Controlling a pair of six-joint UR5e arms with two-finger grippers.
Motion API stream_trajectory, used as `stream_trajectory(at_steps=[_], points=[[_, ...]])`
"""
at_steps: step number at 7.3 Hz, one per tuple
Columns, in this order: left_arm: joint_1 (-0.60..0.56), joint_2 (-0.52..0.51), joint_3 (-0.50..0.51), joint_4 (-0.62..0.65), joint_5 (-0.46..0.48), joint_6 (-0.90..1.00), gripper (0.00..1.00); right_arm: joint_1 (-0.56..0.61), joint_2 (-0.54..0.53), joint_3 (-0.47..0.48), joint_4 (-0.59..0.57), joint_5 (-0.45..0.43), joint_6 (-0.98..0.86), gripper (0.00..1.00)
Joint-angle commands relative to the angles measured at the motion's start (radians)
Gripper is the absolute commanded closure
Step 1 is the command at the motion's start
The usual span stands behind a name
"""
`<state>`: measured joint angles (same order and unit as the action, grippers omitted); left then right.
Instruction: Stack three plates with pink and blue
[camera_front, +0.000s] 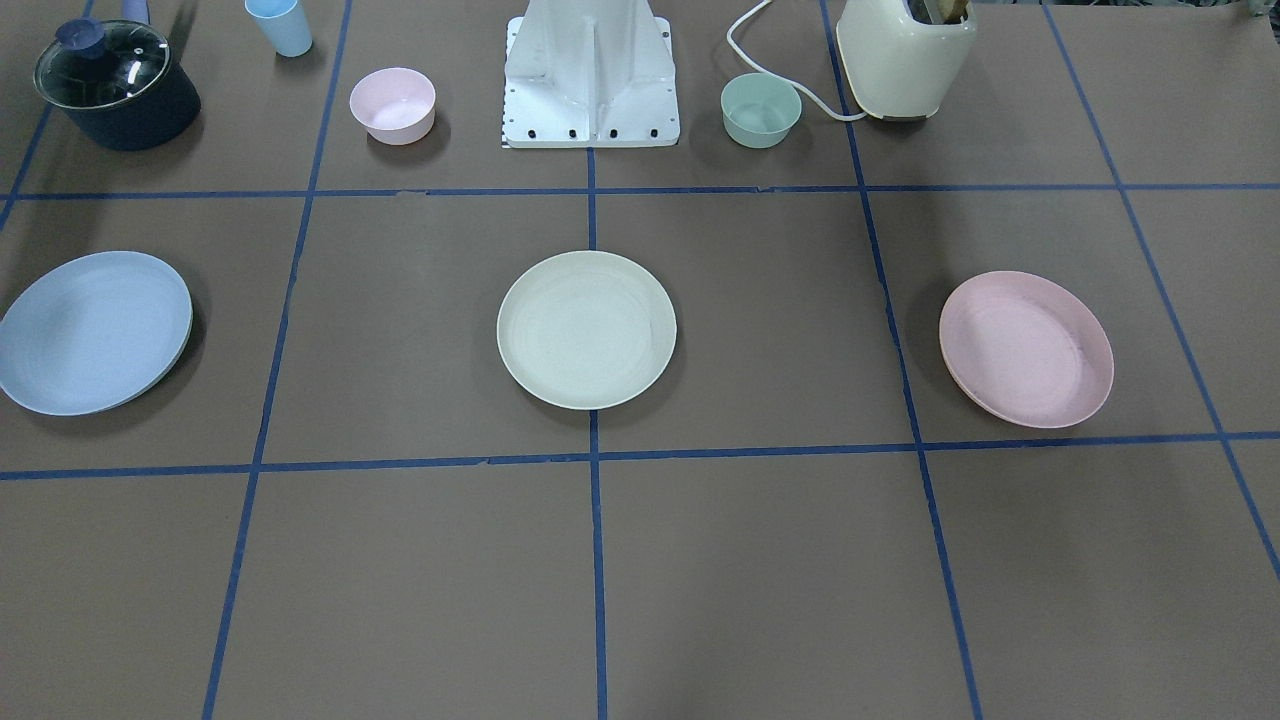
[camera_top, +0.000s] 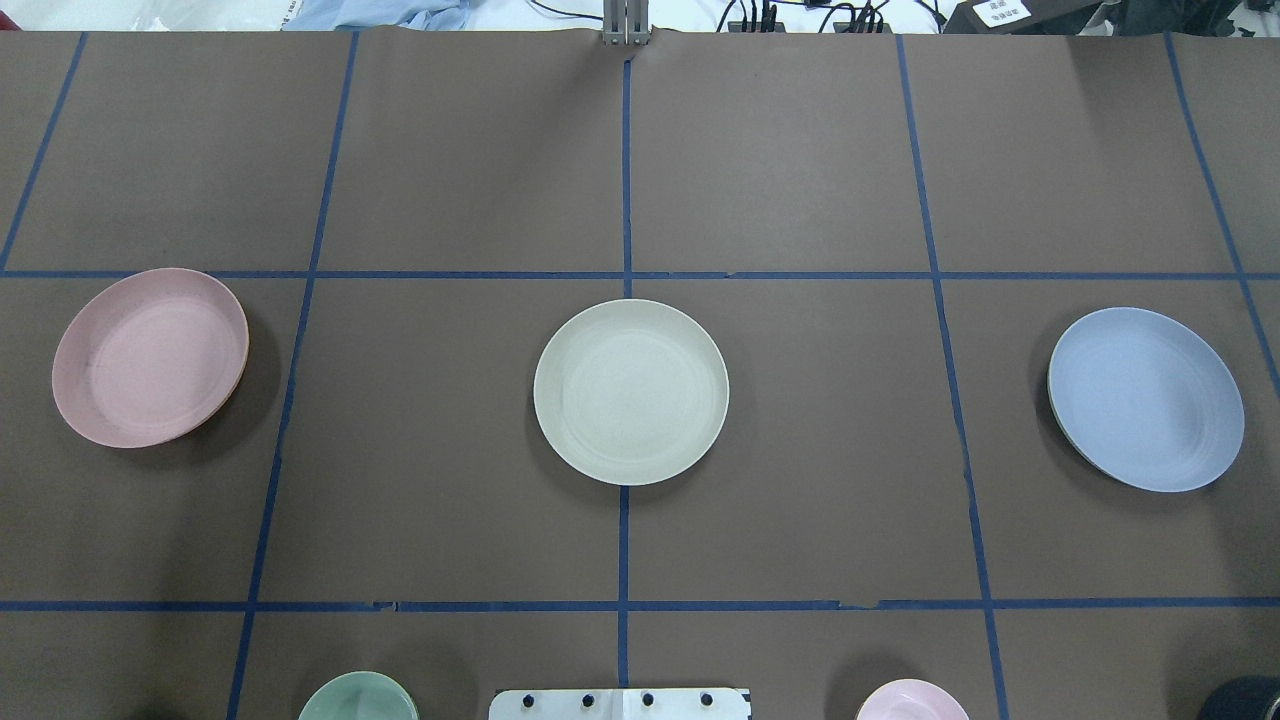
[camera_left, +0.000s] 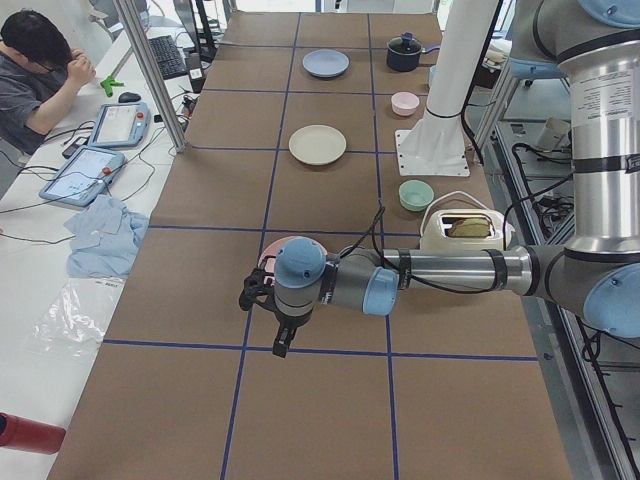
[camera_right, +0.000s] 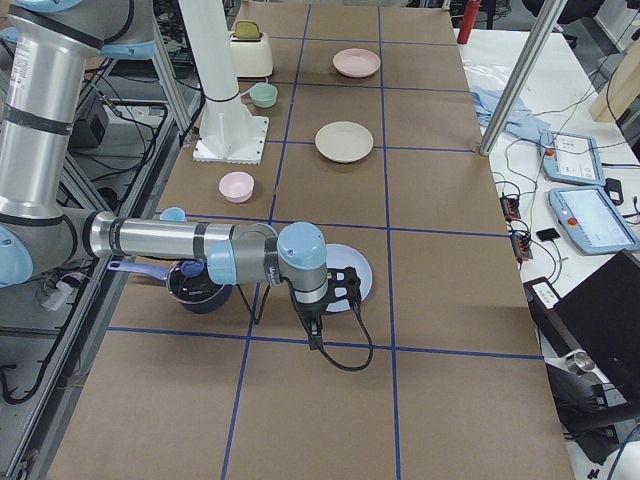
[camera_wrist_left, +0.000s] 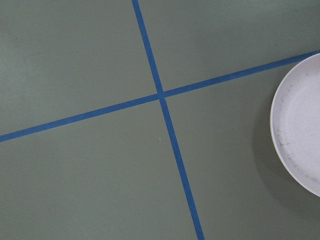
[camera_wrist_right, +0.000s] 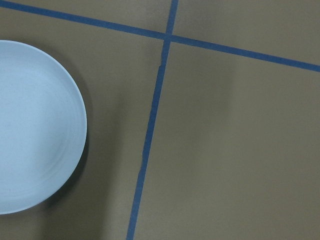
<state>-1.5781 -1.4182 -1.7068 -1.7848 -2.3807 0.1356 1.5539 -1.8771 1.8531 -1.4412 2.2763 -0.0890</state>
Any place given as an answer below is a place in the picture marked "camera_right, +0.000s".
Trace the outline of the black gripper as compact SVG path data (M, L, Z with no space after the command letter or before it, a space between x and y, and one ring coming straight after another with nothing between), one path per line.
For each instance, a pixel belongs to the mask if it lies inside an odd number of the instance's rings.
M328 268L321 285L310 292L292 288L292 302L305 331L311 350L323 350L322 317L336 314L341 303L361 320L361 280L354 267Z

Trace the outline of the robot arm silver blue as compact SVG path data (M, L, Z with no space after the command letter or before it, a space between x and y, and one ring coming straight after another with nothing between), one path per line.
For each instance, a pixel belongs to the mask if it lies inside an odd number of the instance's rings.
M203 262L219 285L286 284L309 345L321 350L334 302L360 307L353 268L331 269L322 232L296 222L217 225L118 217L56 200L87 61L149 58L148 1L14 1L17 30L1 122L1 283L12 286L85 256Z

